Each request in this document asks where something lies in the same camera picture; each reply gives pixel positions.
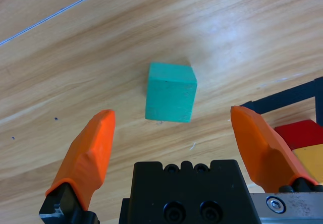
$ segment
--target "orange rubber pad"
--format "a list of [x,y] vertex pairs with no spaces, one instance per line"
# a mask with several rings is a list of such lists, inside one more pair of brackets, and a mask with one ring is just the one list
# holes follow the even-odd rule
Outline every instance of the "orange rubber pad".
[[241,157],[250,178],[265,192],[278,192],[303,177],[312,179],[284,139],[253,110],[242,106],[231,108],[231,122]]
[[293,151],[308,173],[323,183],[323,144],[298,148]]
[[103,110],[89,121],[72,142],[46,196],[62,183],[69,183],[83,209],[88,209],[94,191],[105,179],[115,125],[112,110]]

